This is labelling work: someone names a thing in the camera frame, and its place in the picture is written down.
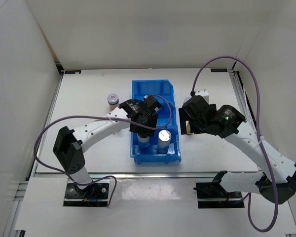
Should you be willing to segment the blue-label silver-lid shaker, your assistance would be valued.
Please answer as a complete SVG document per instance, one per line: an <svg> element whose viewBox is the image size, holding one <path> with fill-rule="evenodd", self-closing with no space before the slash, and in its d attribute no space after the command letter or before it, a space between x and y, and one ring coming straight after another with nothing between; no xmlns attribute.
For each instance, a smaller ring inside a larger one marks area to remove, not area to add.
<svg viewBox="0 0 296 237"><path fill-rule="evenodd" d="M157 152L159 154L167 154L171 143L171 132L168 130L161 130L158 134Z"/></svg>
<svg viewBox="0 0 296 237"><path fill-rule="evenodd" d="M149 147L150 137L148 135L138 133L137 139L138 139L138 145L140 148L145 149Z"/></svg>

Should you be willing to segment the yellow-label brown bottle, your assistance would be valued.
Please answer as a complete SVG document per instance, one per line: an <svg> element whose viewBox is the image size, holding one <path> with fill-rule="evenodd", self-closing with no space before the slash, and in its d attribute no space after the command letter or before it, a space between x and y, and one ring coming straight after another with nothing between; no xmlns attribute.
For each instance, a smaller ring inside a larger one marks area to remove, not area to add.
<svg viewBox="0 0 296 237"><path fill-rule="evenodd" d="M190 124L188 121L185 122L185 133L184 135L192 135L191 129L190 129Z"/></svg>

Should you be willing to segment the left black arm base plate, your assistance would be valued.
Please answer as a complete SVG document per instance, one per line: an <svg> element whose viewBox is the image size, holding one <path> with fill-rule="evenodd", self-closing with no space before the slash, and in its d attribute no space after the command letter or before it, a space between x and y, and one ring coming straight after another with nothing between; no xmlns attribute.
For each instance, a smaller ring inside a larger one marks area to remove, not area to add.
<svg viewBox="0 0 296 237"><path fill-rule="evenodd" d="M104 179L90 187L80 189L68 182L64 192L65 207L108 207L110 180Z"/></svg>

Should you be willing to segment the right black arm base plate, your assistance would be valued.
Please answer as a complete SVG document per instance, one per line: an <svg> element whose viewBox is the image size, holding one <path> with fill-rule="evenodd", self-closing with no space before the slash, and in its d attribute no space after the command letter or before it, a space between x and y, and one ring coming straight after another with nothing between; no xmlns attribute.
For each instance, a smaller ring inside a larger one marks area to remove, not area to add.
<svg viewBox="0 0 296 237"><path fill-rule="evenodd" d="M196 191L199 209L245 207L241 192L228 193L221 188L212 186L211 183L196 183L193 189Z"/></svg>

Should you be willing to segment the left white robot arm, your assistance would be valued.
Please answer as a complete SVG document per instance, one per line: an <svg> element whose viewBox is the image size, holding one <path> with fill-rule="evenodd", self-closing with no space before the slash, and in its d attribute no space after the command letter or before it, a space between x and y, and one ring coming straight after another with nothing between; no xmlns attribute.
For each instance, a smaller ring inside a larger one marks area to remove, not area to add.
<svg viewBox="0 0 296 237"><path fill-rule="evenodd" d="M74 129L62 127L57 134L53 153L64 173L76 185L83 198L93 194L93 181L85 167L84 153L106 137L124 130L153 136L162 105L153 97L143 101L129 99L104 117L93 117L93 122Z"/></svg>

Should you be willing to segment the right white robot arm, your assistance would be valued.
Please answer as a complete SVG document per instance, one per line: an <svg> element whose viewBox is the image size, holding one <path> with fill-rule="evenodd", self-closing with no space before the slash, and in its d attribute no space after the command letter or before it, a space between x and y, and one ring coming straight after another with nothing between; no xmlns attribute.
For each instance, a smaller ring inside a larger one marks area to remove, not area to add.
<svg viewBox="0 0 296 237"><path fill-rule="evenodd" d="M233 192L248 192L283 204L296 193L296 162L258 138L246 118L233 106L223 105L218 109L196 96L179 108L179 118L181 134L187 133L189 124L194 134L219 136L260 168L254 173L220 171L210 183L205 183L202 189L205 195L222 198Z"/></svg>

